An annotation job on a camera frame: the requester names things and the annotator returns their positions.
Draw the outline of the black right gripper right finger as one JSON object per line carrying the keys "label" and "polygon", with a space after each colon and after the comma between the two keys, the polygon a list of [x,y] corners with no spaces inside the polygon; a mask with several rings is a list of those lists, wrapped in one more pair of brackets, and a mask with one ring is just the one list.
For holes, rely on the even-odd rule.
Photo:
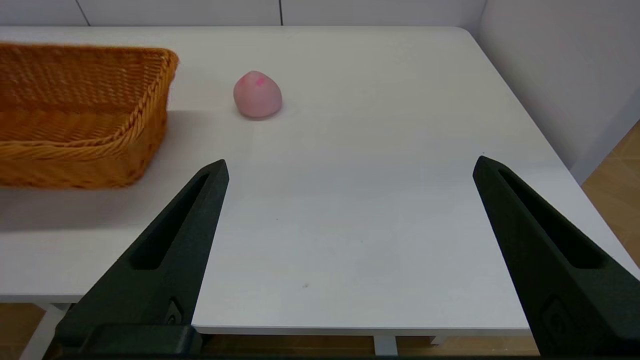
{"label": "black right gripper right finger", "polygon": [[637,357],[639,280],[505,164],[473,180],[540,354]]}

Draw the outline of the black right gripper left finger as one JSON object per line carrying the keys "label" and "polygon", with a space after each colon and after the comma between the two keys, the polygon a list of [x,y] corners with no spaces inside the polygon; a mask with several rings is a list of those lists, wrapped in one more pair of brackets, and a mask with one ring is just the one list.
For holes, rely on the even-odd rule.
{"label": "black right gripper left finger", "polygon": [[201,168],[55,329],[63,346],[194,346],[192,326],[229,184]]}

